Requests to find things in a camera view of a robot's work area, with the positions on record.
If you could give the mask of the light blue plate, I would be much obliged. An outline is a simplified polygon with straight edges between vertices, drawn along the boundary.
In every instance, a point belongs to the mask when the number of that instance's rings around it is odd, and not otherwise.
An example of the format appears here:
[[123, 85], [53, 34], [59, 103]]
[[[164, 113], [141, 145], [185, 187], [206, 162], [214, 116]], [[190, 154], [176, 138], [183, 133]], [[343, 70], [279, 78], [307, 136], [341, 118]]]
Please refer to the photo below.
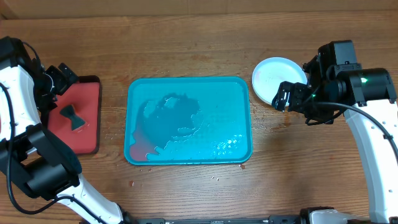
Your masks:
[[268, 105], [271, 105], [282, 82], [306, 84], [307, 77], [298, 64], [283, 57], [261, 61], [252, 73], [253, 90]]

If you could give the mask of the green scouring sponge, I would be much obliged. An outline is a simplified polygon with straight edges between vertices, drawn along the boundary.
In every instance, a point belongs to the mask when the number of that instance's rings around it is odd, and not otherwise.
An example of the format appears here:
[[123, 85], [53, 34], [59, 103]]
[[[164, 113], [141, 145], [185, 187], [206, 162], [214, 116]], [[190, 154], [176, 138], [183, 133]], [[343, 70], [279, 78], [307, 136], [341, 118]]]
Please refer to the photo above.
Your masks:
[[60, 114], [71, 122], [71, 130], [82, 127], [86, 122], [75, 113], [73, 105], [68, 105], [60, 110]]

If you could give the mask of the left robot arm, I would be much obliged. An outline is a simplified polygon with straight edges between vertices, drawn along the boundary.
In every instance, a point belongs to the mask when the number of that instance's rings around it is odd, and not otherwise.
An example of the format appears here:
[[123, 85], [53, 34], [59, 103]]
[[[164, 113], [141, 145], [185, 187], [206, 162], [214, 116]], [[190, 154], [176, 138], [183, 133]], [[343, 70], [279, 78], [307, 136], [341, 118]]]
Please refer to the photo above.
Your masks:
[[44, 67], [27, 42], [1, 39], [1, 172], [13, 206], [17, 187], [73, 210], [87, 223], [132, 223], [127, 211], [102, 196], [83, 176], [69, 141], [53, 128], [69, 125], [81, 146], [99, 146], [101, 83], [78, 76], [64, 63]]

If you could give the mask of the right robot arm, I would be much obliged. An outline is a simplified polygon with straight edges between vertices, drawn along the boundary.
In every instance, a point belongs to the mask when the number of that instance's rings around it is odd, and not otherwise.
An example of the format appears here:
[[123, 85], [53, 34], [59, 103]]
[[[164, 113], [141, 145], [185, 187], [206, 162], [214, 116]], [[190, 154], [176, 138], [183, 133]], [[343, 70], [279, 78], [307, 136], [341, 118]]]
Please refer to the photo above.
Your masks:
[[303, 114], [308, 126], [344, 116], [366, 178], [367, 223], [397, 223], [397, 92], [389, 72], [363, 69], [350, 40], [321, 46], [303, 70], [307, 83], [282, 82], [272, 106]]

